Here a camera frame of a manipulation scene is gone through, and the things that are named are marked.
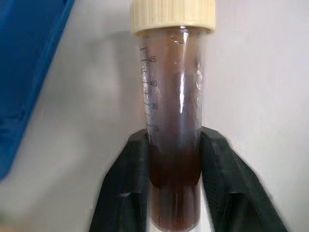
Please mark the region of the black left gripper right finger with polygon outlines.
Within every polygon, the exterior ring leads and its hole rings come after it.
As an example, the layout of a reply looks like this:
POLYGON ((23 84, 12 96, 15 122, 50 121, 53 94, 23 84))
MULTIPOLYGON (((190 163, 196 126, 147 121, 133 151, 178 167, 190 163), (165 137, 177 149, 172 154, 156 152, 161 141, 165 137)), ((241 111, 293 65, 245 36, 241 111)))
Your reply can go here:
POLYGON ((219 132, 202 127, 203 189, 214 232, 286 232, 251 167, 219 132))

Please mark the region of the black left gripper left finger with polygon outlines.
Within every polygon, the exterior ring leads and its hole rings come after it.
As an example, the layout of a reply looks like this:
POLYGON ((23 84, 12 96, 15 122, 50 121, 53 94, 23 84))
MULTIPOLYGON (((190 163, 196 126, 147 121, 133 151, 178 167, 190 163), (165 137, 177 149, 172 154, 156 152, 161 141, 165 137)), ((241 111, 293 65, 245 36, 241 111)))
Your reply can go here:
POLYGON ((129 136, 105 174, 90 222, 91 232, 146 232, 149 181, 148 134, 129 136))

